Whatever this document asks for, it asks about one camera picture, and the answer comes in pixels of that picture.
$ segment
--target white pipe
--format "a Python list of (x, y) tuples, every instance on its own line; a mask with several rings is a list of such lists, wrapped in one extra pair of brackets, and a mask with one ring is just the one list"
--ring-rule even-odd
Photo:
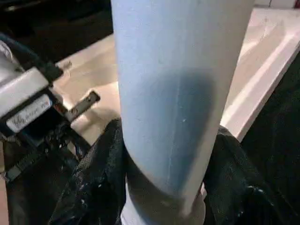
[(126, 148), (185, 211), (210, 159), (253, 3), (112, 0)]

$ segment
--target white surface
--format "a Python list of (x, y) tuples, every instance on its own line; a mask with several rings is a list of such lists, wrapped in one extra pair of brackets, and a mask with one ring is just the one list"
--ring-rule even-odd
[(19, 111), (16, 115), (9, 118), (6, 124), (12, 131), (17, 133), (37, 117), (42, 115), (47, 109), (51, 107), (51, 105), (52, 102), (50, 98), (47, 95), (42, 95), (33, 103)]
[(294, 8), (296, 0), (272, 0), (272, 8)]
[(248, 31), (221, 120), (240, 141), (299, 52), (300, 11), (256, 9)]
[[(254, 9), (240, 53), (221, 124), (242, 140), (261, 108), (298, 53), (300, 11)], [(56, 82), (71, 107), (90, 89), (101, 96), (74, 127), (90, 143), (120, 114), (113, 36), (62, 62), (73, 66)]]
[(48, 84), (48, 81), (36, 68), (31, 68), (18, 78), (3, 85), (0, 89), (0, 118)]

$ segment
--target black fabric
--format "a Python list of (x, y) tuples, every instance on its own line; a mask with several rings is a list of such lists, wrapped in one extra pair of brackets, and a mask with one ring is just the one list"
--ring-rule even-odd
[(272, 188), (300, 214), (300, 55), (241, 144)]
[(269, 187), (225, 128), (219, 129), (204, 183), (211, 211), (207, 225), (298, 224), (297, 214), (285, 197)]
[[(28, 151), (15, 144), (4, 145), (6, 167)], [(10, 225), (47, 224), (72, 171), (55, 154), (44, 157), (33, 168), (6, 184)]]
[[(27, 153), (27, 149), (6, 143), (6, 166)], [(70, 151), (49, 153), (7, 184), (9, 224), (121, 224), (126, 200), (125, 154), (120, 120), (107, 125), (75, 169), (74, 163), (67, 162), (73, 161)]]
[(126, 200), (121, 121), (111, 121), (79, 163), (60, 197), (51, 225), (115, 225)]

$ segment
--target black cloth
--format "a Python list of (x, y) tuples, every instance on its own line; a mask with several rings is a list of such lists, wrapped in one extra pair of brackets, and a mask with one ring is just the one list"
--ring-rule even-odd
[(272, 188), (300, 214), (300, 55), (241, 144)]
[(298, 217), (285, 196), (263, 179), (238, 140), (221, 127), (204, 178), (211, 225), (293, 225)]

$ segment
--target metal bracket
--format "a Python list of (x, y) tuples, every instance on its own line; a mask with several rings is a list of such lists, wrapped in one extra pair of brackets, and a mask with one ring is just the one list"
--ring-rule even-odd
[(100, 96), (92, 91), (84, 100), (75, 105), (70, 111), (66, 112), (65, 117), (71, 123), (99, 100)]

